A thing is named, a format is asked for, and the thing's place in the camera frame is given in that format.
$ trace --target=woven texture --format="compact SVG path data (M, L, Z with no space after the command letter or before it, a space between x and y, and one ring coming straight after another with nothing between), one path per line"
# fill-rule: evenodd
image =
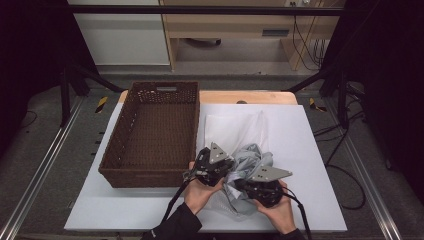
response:
M114 188L178 187L194 160L197 82L135 82L99 172Z

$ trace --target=black horizontal bar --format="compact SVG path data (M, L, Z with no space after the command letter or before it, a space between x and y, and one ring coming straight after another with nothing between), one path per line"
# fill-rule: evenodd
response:
M296 15L296 16L358 16L366 10L307 7L246 6L144 6L144 5L69 5L45 6L72 13L92 14L208 14L208 15Z

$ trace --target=white table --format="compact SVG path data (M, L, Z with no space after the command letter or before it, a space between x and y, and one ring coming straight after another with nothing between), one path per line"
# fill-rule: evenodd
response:
M65 225L76 231L144 231L157 226L176 188L114 189L98 172L105 148L123 103L117 104L93 165ZM268 116L269 150L274 167L287 169L293 176L284 181L303 203L312 231L346 231L347 227L324 168L303 106L267 104L201 104L198 144L203 137L205 114L257 113ZM182 203L180 198L174 208ZM304 229L296 203L295 223ZM275 231L260 213L240 220L219 211L204 209L198 217L201 232Z

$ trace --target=white wall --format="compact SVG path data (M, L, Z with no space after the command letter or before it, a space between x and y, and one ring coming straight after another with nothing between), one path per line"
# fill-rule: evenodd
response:
M157 0L68 0L69 4L159 5ZM159 14L75 14L96 65L169 65Z

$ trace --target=person's left hand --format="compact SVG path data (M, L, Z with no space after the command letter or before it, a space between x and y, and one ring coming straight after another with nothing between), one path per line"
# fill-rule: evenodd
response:
M194 162L190 162L189 169L192 169L193 166ZM188 184L185 190L184 202L193 214L197 214L206 205L212 194L222 189L223 183L224 178L222 178L215 187L210 187L195 179Z

